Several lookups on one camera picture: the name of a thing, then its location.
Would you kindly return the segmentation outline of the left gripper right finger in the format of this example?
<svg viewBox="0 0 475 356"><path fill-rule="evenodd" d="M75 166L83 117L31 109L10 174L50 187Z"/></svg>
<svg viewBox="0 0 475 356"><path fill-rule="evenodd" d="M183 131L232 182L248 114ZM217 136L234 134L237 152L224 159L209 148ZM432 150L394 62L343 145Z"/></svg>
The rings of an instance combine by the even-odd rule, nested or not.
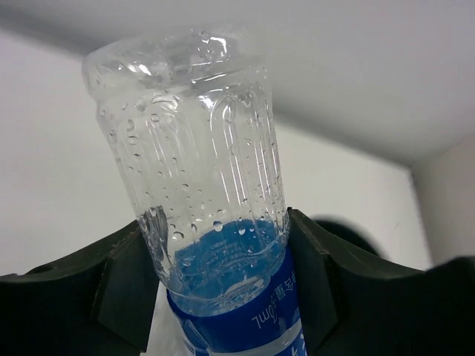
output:
<svg viewBox="0 0 475 356"><path fill-rule="evenodd" d="M289 209L309 355L472 355L474 259L426 271L392 263Z"/></svg>

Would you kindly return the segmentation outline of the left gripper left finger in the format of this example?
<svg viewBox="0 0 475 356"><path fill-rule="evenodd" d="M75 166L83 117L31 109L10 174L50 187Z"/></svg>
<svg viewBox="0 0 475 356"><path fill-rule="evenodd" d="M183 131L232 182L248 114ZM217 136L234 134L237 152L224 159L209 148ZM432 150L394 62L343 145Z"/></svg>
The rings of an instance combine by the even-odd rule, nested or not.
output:
<svg viewBox="0 0 475 356"><path fill-rule="evenodd" d="M26 274L1 276L2 355L140 355L159 280L137 222Z"/></svg>

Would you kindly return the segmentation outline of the short blue label bottle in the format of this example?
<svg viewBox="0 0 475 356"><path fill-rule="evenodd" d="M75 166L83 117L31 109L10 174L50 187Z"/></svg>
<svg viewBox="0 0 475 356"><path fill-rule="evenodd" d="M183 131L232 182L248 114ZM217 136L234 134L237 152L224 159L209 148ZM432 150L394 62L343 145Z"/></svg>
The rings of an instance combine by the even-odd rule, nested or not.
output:
<svg viewBox="0 0 475 356"><path fill-rule="evenodd" d="M272 95L244 26L138 36L82 75L185 355L305 355Z"/></svg>

